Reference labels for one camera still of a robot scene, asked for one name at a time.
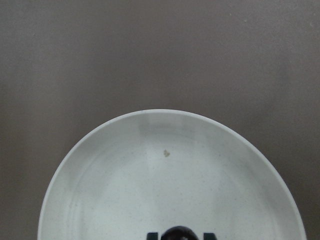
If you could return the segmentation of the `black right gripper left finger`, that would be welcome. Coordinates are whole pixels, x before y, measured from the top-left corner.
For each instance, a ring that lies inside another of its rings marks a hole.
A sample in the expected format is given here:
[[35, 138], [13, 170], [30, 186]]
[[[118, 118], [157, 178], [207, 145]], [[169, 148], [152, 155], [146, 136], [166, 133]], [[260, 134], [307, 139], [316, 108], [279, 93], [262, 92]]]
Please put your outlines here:
[[158, 232], [148, 232], [146, 240], [158, 240]]

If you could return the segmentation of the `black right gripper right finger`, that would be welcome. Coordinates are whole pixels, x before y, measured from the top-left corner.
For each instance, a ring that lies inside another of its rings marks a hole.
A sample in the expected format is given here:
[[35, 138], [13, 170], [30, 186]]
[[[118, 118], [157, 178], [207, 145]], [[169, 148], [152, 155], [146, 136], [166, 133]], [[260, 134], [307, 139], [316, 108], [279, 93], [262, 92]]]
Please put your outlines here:
[[203, 240], [217, 240], [217, 237], [213, 232], [204, 232]]

